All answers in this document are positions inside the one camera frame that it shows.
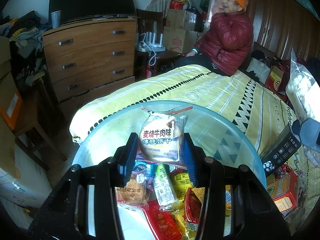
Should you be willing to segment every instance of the patterned quilt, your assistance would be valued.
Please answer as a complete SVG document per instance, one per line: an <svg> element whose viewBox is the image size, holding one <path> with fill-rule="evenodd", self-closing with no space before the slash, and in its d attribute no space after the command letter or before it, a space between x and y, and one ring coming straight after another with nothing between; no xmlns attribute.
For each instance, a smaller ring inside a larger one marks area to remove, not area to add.
<svg viewBox="0 0 320 240"><path fill-rule="evenodd" d="M296 119L283 101L242 72L225 77L199 65L188 65L133 83L86 104L71 122L73 141L83 142L99 123L115 112L153 100L190 102L221 114L247 136L259 154L268 148L288 122ZM316 183L320 169L307 160L301 148L288 164L302 174L307 185L305 220L320 195L320 184Z"/></svg>

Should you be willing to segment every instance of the television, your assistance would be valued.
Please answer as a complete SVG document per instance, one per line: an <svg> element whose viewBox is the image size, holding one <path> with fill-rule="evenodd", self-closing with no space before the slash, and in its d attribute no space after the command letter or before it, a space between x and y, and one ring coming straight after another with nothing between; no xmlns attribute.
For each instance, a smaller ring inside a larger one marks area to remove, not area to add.
<svg viewBox="0 0 320 240"><path fill-rule="evenodd" d="M78 20L136 14L133 0L50 0L49 24L52 24L51 13L59 10L61 25Z"/></svg>

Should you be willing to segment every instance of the metal handle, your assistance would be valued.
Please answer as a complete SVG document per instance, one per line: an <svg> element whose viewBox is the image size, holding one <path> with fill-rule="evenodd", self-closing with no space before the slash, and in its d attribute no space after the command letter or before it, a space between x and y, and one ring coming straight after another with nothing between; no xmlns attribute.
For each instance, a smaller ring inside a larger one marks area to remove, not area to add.
<svg viewBox="0 0 320 240"><path fill-rule="evenodd" d="M123 33L125 33L125 30L112 31L112 34L123 34Z"/></svg>
<svg viewBox="0 0 320 240"><path fill-rule="evenodd" d="M116 56L116 55L122 55L124 54L124 50L121 50L121 51L113 51L112 52L112 55Z"/></svg>
<svg viewBox="0 0 320 240"><path fill-rule="evenodd" d="M70 85L70 86L68 86L68 90L73 90L73 89L75 89L75 88L77 88L77 87L79 87L80 86L80 84L79 83L76 83L76 84L73 84L73 85Z"/></svg>
<svg viewBox="0 0 320 240"><path fill-rule="evenodd" d="M122 73L122 72L124 72L124 68L122 68L122 69L120 69L120 70L114 70L112 73L113 73L113 74L120 74L120 73Z"/></svg>
<svg viewBox="0 0 320 240"><path fill-rule="evenodd" d="M73 43L73 39L68 39L66 41L59 41L58 45L63 46L63 45L69 44L69 43Z"/></svg>
<svg viewBox="0 0 320 240"><path fill-rule="evenodd" d="M71 67L74 67L75 65L76 65L76 62L72 62L72 63L70 63L70 64L68 64L68 65L63 65L63 66L62 66L62 69L71 68Z"/></svg>

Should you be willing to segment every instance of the person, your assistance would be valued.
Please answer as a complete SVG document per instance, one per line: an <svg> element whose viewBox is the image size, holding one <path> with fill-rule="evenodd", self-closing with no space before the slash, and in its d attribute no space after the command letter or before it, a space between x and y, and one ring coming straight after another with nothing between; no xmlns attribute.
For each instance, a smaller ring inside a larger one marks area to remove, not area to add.
<svg viewBox="0 0 320 240"><path fill-rule="evenodd" d="M212 16L209 30L175 67L201 65L210 71L231 76L247 57L253 40L253 26L244 9L247 0L222 0Z"/></svg>

